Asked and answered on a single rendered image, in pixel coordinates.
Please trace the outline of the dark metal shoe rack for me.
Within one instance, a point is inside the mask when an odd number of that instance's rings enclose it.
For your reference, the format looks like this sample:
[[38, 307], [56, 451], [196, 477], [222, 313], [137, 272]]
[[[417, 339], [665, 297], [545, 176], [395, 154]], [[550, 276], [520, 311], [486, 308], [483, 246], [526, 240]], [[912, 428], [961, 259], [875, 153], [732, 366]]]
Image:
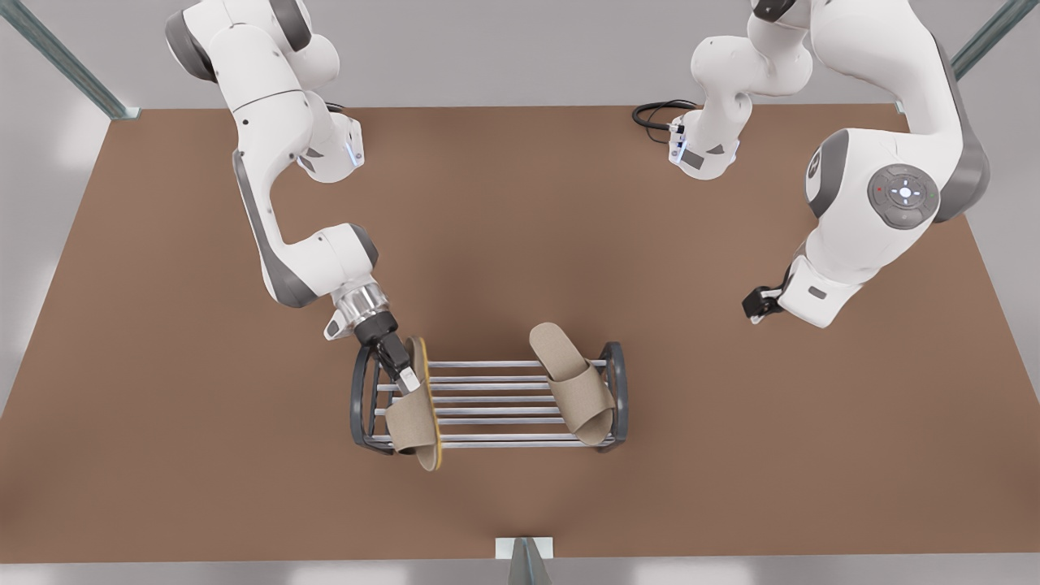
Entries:
[[[536, 360], [430, 362], [432, 407], [445, 449], [576, 447], [548, 378]], [[356, 446], [392, 454], [388, 407], [401, 399], [370, 349], [360, 349], [350, 384]]]

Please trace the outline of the beige slipper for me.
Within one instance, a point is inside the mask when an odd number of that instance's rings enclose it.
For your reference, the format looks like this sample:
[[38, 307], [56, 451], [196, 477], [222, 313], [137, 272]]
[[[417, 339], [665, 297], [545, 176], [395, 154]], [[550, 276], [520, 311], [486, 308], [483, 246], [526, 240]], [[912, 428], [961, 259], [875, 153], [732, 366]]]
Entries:
[[599, 371], [556, 323], [535, 326], [530, 345], [564, 424], [584, 446], [601, 444], [610, 433], [616, 403]]
[[387, 407], [385, 419], [392, 446], [400, 454], [417, 457], [424, 470], [438, 470], [442, 462], [442, 441], [430, 385], [426, 341], [420, 336], [406, 338], [412, 368], [421, 380], [421, 388], [402, 395]]

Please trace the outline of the silver frame post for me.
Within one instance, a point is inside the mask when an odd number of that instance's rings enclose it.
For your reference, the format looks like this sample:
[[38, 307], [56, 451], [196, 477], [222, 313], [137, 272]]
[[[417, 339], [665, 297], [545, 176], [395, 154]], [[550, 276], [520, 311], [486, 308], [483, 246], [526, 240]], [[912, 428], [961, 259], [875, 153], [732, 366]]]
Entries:
[[984, 59], [1002, 55], [1008, 37], [1036, 45], [1040, 0], [909, 0], [910, 7], [947, 56], [951, 73], [965, 87]]
[[0, 0], [0, 16], [111, 121], [140, 118], [140, 107], [123, 104], [21, 0]]
[[509, 560], [506, 585], [553, 585], [544, 561], [553, 559], [553, 537], [499, 537], [495, 559]]

